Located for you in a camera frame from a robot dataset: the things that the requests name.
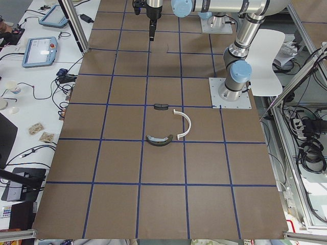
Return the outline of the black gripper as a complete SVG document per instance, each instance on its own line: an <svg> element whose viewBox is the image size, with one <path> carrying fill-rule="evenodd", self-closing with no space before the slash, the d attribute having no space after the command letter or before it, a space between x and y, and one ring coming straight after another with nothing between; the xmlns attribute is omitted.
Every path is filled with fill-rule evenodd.
<svg viewBox="0 0 327 245"><path fill-rule="evenodd" d="M154 41L156 31L156 20L161 18L163 0L146 0L146 13L150 19L149 23L149 40Z"/></svg>

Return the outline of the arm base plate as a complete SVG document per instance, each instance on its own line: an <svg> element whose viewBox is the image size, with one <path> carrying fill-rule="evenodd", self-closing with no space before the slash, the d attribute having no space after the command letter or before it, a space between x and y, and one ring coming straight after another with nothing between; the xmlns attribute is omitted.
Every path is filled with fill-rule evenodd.
<svg viewBox="0 0 327 245"><path fill-rule="evenodd" d="M230 91L225 87L225 78L209 78L213 109L251 109L248 90L244 85L240 91Z"/></svg>
<svg viewBox="0 0 327 245"><path fill-rule="evenodd" d="M224 12L198 13L202 33L231 35L233 33L229 16Z"/></svg>

